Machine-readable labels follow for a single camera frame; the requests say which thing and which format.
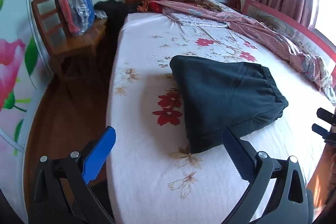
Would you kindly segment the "plastic bag of clothes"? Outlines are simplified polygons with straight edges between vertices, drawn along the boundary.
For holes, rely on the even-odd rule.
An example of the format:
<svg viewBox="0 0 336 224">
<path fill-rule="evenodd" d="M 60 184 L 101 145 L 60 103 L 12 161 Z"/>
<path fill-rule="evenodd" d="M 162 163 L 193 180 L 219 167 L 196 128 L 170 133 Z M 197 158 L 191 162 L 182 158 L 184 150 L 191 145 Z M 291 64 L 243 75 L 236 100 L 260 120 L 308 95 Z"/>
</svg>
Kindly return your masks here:
<svg viewBox="0 0 336 224">
<path fill-rule="evenodd" d="M 95 11 L 92 0 L 58 0 L 71 35 L 83 35 L 92 27 Z"/>
</svg>

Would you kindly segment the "floral wardrobe door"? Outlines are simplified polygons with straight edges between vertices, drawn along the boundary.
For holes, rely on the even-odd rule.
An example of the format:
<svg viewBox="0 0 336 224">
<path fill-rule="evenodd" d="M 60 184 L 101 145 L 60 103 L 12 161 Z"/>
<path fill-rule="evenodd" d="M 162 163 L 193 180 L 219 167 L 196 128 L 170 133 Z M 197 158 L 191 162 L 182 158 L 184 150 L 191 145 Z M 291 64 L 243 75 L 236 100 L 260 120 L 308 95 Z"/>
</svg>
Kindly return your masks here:
<svg viewBox="0 0 336 224">
<path fill-rule="evenodd" d="M 32 1 L 1 0 L 1 191 L 21 219 L 26 142 L 52 77 Z"/>
</svg>

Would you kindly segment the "black clothes pile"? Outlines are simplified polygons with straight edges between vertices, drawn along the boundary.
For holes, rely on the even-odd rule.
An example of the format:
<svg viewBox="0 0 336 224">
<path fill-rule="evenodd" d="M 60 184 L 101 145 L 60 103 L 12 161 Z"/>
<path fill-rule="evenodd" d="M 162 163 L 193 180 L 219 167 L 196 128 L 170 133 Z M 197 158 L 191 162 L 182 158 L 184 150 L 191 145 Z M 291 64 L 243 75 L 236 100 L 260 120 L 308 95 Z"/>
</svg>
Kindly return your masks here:
<svg viewBox="0 0 336 224">
<path fill-rule="evenodd" d="M 120 30 L 127 15 L 137 12 L 137 6 L 138 3 L 126 4 L 115 0 L 100 1 L 94 5 L 95 10 L 103 11 L 107 16 L 103 48 L 108 55 L 112 57 L 115 55 Z"/>
</svg>

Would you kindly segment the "pink patterned quilt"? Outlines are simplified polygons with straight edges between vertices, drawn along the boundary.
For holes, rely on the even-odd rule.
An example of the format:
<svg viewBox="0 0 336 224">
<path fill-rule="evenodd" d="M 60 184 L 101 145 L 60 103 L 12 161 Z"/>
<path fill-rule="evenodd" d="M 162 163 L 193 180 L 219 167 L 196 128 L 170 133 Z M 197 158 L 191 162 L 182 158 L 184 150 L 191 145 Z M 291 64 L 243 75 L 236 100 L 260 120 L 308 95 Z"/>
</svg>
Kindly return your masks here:
<svg viewBox="0 0 336 224">
<path fill-rule="evenodd" d="M 285 35 L 271 30 L 264 23 L 215 0 L 199 0 L 197 4 L 169 0 L 154 0 L 154 2 L 186 14 L 226 23 L 234 32 L 258 42 L 286 61 L 314 83 L 332 104 L 335 104 L 333 80 L 322 57 L 309 53 Z"/>
</svg>

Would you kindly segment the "dark navy sweatpants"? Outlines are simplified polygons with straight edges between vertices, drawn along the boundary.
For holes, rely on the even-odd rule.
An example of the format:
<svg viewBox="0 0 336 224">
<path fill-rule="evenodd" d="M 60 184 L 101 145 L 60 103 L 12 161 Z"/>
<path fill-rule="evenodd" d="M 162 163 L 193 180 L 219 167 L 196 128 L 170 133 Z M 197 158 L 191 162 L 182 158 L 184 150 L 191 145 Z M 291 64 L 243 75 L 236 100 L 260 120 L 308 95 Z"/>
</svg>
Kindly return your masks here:
<svg viewBox="0 0 336 224">
<path fill-rule="evenodd" d="M 222 144 L 222 131 L 246 136 L 282 117 L 288 101 L 267 67 L 174 56 L 170 67 L 183 99 L 191 153 Z"/>
</svg>

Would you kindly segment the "white floral bed mattress sheet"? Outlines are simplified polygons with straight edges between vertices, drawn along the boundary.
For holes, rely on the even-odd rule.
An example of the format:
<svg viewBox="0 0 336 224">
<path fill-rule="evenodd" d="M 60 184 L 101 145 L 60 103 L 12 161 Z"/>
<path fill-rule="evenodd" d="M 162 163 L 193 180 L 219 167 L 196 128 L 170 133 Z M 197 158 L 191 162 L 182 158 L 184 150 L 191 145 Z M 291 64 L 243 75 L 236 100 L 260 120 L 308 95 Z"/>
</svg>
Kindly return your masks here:
<svg viewBox="0 0 336 224">
<path fill-rule="evenodd" d="M 162 14 L 130 14 L 118 37 L 106 115 L 117 135 L 107 161 L 117 223 L 221 223 L 248 186 L 223 146 L 190 152 L 183 100 L 169 66 L 176 55 L 268 67 L 289 105 L 246 140 L 273 158 L 297 157 L 303 179 L 311 179 L 325 146 L 311 125 L 319 123 L 319 108 L 335 108 L 310 81 L 229 28 L 185 27 Z"/>
</svg>

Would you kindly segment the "red tasselled cushion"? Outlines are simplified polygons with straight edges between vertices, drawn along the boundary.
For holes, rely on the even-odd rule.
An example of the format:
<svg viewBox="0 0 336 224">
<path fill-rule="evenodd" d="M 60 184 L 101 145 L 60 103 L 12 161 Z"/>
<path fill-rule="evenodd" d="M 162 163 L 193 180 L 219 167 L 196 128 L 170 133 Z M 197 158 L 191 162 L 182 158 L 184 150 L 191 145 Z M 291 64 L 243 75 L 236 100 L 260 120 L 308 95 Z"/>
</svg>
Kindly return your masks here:
<svg viewBox="0 0 336 224">
<path fill-rule="evenodd" d="M 157 3 L 160 0 L 143 0 L 140 5 L 137 6 L 138 12 L 155 12 L 162 13 L 162 6 Z"/>
</svg>

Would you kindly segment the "pink bed guard rail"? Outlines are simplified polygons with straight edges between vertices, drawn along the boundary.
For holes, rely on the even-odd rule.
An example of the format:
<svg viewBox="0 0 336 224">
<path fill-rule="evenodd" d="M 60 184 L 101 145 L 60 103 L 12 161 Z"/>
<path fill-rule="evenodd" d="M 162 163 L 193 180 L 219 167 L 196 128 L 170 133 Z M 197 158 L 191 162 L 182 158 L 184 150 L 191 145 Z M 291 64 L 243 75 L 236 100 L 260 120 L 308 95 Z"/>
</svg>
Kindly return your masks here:
<svg viewBox="0 0 336 224">
<path fill-rule="evenodd" d="M 259 2 L 253 1 L 253 0 L 245 0 L 243 12 L 247 13 L 248 6 L 257 7 L 260 10 L 267 12 L 268 14 L 275 16 L 276 18 L 282 20 L 283 22 L 291 25 L 293 28 L 301 32 L 303 35 L 305 35 L 307 38 L 312 40 L 316 45 L 318 45 L 333 61 L 335 61 L 335 53 L 334 51 L 322 40 L 320 39 L 316 34 L 311 32 L 309 29 L 304 27 L 302 24 L 298 23 L 294 19 L 290 18 L 289 16 L 270 8 L 269 6 L 266 6 L 264 4 L 261 4 Z"/>
</svg>

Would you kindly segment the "wooden bedside chair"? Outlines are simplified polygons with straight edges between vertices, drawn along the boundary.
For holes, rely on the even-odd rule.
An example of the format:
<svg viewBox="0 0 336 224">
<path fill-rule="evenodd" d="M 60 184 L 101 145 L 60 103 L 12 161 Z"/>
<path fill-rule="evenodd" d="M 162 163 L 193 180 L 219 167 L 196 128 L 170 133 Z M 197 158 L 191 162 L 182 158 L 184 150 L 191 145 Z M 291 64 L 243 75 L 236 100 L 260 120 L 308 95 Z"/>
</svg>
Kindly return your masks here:
<svg viewBox="0 0 336 224">
<path fill-rule="evenodd" d="M 33 0 L 31 8 L 42 42 L 50 57 L 51 67 L 59 79 L 67 83 L 77 79 L 72 74 L 77 57 L 88 57 L 89 73 L 97 76 L 96 50 L 105 38 L 106 19 L 96 19 L 83 35 L 72 35 L 58 0 Z"/>
</svg>

